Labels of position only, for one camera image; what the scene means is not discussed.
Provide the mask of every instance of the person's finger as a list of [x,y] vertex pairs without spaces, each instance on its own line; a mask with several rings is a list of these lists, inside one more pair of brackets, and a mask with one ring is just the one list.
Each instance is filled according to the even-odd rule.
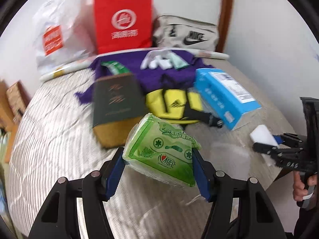
[[297,194],[295,193],[295,191],[293,191],[292,194],[293,194],[293,199],[294,199],[295,201],[303,201],[302,196],[297,195]]
[[293,188],[293,191],[295,192],[296,195],[298,196],[307,196],[308,195],[308,191],[307,190],[301,190],[299,188]]
[[317,185],[317,174],[309,177],[308,179],[308,185],[309,186],[313,186],[313,185]]
[[305,184],[301,181],[300,174],[298,171],[293,172],[293,188],[301,190],[305,188]]

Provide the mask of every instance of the gray bedsheet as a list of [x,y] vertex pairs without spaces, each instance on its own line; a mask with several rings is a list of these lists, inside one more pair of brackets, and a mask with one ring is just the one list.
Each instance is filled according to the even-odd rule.
[[[273,133],[293,132],[280,111],[239,70],[224,60],[205,60],[240,82],[262,105],[252,122],[235,130],[189,125],[186,132],[202,145],[201,154],[233,178],[254,176],[266,189],[280,169],[267,167],[251,150],[249,133],[266,124]],[[79,105],[74,93],[93,82],[88,69],[41,85],[31,100],[16,136],[10,160],[8,205],[15,226],[28,235],[44,199],[56,180],[83,178],[111,159],[92,133],[92,106]],[[198,239],[211,204],[197,187],[176,188],[126,167],[115,196],[104,204],[115,238]],[[233,203],[232,217],[236,216]],[[78,200],[79,227],[87,238],[83,206]]]

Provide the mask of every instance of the nike logo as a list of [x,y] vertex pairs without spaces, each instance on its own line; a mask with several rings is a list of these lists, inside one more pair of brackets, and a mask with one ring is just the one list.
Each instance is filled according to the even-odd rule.
[[208,40],[208,39],[190,41],[190,40],[187,40],[186,37],[185,37],[184,40],[183,40],[183,43],[184,43],[186,46],[189,46],[189,45],[197,44],[197,43],[199,43],[199,42],[203,42],[203,41],[207,41],[207,40]]

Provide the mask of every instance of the blue box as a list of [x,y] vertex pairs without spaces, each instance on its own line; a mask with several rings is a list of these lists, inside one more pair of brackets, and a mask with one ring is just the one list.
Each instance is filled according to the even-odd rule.
[[194,87],[230,130],[249,123],[255,110],[261,108],[248,91],[221,69],[196,69]]

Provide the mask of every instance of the yellow bag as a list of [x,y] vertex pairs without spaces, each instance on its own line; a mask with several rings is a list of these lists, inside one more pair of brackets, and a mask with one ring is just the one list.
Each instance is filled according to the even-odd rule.
[[223,121],[203,112],[198,93],[181,89],[159,89],[146,95],[146,105],[155,116],[175,124],[204,122],[221,128]]

